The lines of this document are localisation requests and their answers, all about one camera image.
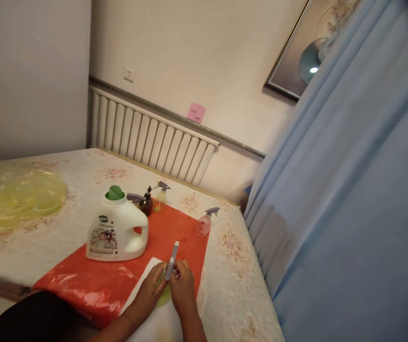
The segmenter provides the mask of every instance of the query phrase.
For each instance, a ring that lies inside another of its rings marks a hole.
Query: pink sticky note
[[[205,113],[205,107],[202,107],[201,105],[198,105],[196,103],[191,103],[186,117],[200,124],[201,121],[203,120],[204,113]]]

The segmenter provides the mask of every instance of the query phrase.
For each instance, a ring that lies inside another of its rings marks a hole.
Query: pink spray bottle
[[[205,211],[205,215],[198,220],[198,223],[194,227],[194,232],[197,236],[205,237],[207,234],[209,234],[210,226],[212,224],[212,214],[215,214],[215,216],[217,216],[217,212],[219,209],[219,207],[214,207]]]

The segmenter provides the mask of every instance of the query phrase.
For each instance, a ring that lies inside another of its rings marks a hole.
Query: wall
[[[90,74],[184,116],[201,104],[202,125],[267,152],[294,102],[263,84],[303,5],[94,0]],[[261,160],[222,143],[200,186],[240,201]]]
[[[85,148],[90,11],[0,0],[0,159]]]

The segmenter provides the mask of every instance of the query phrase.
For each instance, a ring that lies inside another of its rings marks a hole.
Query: person's right hand
[[[197,313],[196,299],[194,297],[194,275],[188,261],[176,260],[174,266],[180,272],[178,279],[171,275],[169,287],[171,288],[172,302],[180,318]]]

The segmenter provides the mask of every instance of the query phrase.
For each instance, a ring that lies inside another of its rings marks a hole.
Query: curtain
[[[253,184],[287,341],[408,341],[408,1],[366,0]]]

